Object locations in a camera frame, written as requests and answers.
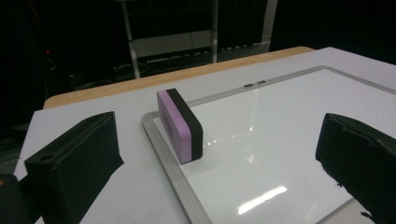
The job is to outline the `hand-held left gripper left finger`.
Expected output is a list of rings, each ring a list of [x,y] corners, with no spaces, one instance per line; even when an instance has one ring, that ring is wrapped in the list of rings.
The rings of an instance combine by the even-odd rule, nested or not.
[[[46,224],[79,224],[123,165],[116,118],[84,119],[25,162],[33,199]]]

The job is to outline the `white table cover sheet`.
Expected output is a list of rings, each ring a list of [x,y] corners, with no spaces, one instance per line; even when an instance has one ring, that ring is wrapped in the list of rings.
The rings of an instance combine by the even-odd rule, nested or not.
[[[174,88],[192,102],[316,66],[330,66],[396,90],[396,65],[333,48],[177,81]],[[156,93],[155,88],[149,87],[37,111],[21,157],[29,158],[83,119],[114,112],[123,165],[110,177],[85,215],[84,223],[190,223],[142,124],[147,113],[158,110]]]

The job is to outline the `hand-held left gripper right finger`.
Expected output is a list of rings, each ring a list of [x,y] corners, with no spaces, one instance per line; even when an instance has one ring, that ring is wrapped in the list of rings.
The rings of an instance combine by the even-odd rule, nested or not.
[[[328,113],[316,160],[375,224],[396,224],[396,139],[356,119]]]

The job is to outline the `grey metal stand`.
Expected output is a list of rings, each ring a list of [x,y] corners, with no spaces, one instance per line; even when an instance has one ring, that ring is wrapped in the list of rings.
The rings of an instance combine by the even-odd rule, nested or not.
[[[278,0],[115,0],[121,6],[132,68],[141,58],[207,52],[271,42]]]

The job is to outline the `purple and black eraser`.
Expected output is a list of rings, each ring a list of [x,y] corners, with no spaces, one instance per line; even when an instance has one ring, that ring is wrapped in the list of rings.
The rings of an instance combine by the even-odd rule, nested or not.
[[[176,89],[157,92],[160,119],[181,164],[203,156],[203,127]]]

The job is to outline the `silver-framed whiteboard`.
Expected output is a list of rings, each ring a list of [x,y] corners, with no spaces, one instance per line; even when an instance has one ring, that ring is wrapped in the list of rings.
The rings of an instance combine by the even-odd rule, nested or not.
[[[315,153],[334,113],[396,138],[396,90],[330,66],[192,101],[203,156],[182,164],[157,111],[142,124],[190,224],[321,224],[352,197]]]

